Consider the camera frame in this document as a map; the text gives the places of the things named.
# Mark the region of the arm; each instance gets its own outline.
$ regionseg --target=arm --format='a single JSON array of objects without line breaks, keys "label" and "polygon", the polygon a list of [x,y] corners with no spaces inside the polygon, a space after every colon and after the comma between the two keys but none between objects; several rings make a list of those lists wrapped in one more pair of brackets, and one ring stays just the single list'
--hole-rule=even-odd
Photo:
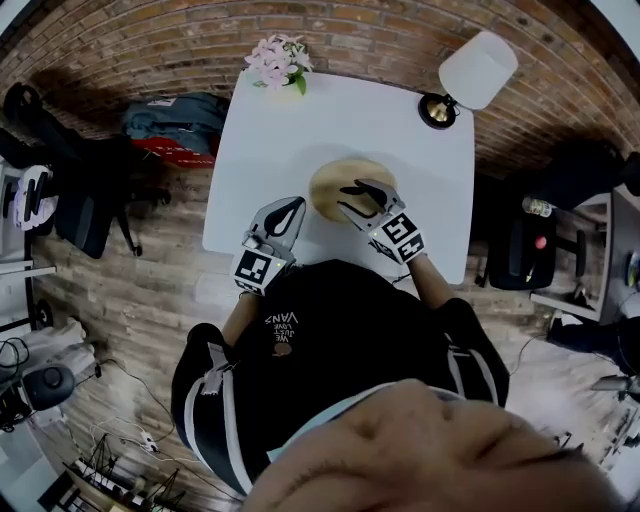
[{"label": "arm", "polygon": [[233,347],[236,344],[247,326],[257,318],[259,308],[260,297],[253,293],[240,295],[236,307],[222,328],[222,337],[227,345]]},{"label": "arm", "polygon": [[438,309],[454,298],[453,290],[426,254],[413,258],[407,266],[416,285],[420,300],[430,309]]}]

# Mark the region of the wooden floor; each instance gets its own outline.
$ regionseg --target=wooden floor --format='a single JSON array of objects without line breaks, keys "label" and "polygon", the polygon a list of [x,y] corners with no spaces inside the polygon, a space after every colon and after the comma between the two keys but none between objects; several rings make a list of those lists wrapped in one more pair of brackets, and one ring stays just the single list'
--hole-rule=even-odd
[{"label": "wooden floor", "polygon": [[[131,221],[134,236],[144,248],[142,257],[136,259],[129,254],[115,225],[101,260],[88,258],[55,235],[39,239],[34,255],[38,264],[58,268],[57,274],[35,283],[36,296],[51,303],[57,321],[64,321],[67,315],[78,316],[90,337],[99,340],[98,359],[117,359],[168,407],[173,371],[187,332],[199,322],[222,326],[238,292],[227,275],[231,258],[202,248],[211,171],[167,170],[163,180],[173,196],[171,205]],[[594,249],[596,263],[600,257],[597,252]],[[474,306],[489,337],[513,370],[523,344],[546,332],[551,311],[534,307],[524,293],[476,287],[473,278],[478,264],[477,257],[469,257],[467,277],[457,291]],[[587,278],[597,281],[597,276]],[[573,285],[570,272],[558,272],[554,287],[569,291]],[[408,281],[400,286],[411,289]],[[87,381],[64,403],[68,428],[58,423],[37,432],[52,462],[71,463],[78,457],[70,432],[80,453],[88,458],[92,425],[115,416],[144,427],[156,439],[171,429],[166,413],[142,384],[113,364],[103,368],[102,378]],[[614,368],[606,361],[535,339],[523,353],[512,379],[508,408],[549,435],[572,432],[570,446],[585,442],[588,453],[597,461],[613,436],[620,411],[612,395],[588,388],[610,373]],[[139,439],[139,429],[126,423],[111,421],[102,427],[121,437]],[[102,433],[95,429],[96,440]],[[177,462],[154,460],[133,443],[110,437],[109,445],[120,456],[115,473],[131,482],[135,475],[160,481],[180,468],[176,488],[188,491],[181,502],[186,510],[222,511],[236,506],[210,484],[232,491],[200,463],[181,461],[209,484]],[[159,458],[195,459],[175,433],[159,447],[168,454]]]}]

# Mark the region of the bottle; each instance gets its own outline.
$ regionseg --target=bottle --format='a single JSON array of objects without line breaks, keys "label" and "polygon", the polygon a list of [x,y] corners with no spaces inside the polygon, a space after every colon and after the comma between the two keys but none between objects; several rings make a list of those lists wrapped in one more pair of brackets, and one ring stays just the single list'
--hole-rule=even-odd
[{"label": "bottle", "polygon": [[531,197],[525,197],[522,200],[522,209],[532,215],[540,215],[540,217],[548,217],[553,211],[551,204],[541,199],[533,199]]}]

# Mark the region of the white table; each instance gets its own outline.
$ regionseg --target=white table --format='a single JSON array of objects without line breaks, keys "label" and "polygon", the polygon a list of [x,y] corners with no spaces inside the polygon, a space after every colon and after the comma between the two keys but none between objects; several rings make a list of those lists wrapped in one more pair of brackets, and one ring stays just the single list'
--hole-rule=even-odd
[{"label": "white table", "polygon": [[354,226],[324,219],[309,201],[309,181],[321,166],[367,158],[395,175],[435,266],[450,283],[462,282],[473,202],[471,112],[461,109],[455,124],[439,131],[420,119],[419,94],[321,73],[307,81],[304,97],[287,100],[240,74],[211,182],[204,248],[236,253],[258,209],[303,196],[307,215],[293,250],[299,263],[339,258],[400,275],[403,269],[367,246]]}]

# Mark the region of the black t-shirt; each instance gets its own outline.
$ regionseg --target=black t-shirt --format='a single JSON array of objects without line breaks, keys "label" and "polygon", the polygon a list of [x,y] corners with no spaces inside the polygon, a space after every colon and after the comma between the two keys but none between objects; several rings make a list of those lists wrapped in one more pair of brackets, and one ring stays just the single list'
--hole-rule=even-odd
[{"label": "black t-shirt", "polygon": [[[185,390],[207,369],[205,338],[221,342],[216,334],[195,338],[189,341],[173,384],[172,407],[185,442],[180,417]],[[495,383],[497,402],[504,405],[508,372],[465,301],[453,299],[432,311],[374,272],[337,260],[278,279],[262,299],[259,318],[234,349],[225,349],[235,364],[237,431],[250,478],[255,480],[269,464],[266,452],[280,448],[313,416],[378,384],[417,378],[460,392],[447,359],[452,345],[480,354]],[[473,357],[461,359],[465,360],[459,365],[464,395],[491,400],[481,367]],[[208,437],[214,445],[224,442],[224,427],[221,434],[219,420],[211,418],[211,411],[219,407],[217,396],[198,397],[194,421],[199,447],[201,439],[209,442]],[[213,451],[215,458],[224,458],[224,450]],[[225,469],[212,469],[236,487],[233,478],[221,474]]]}]

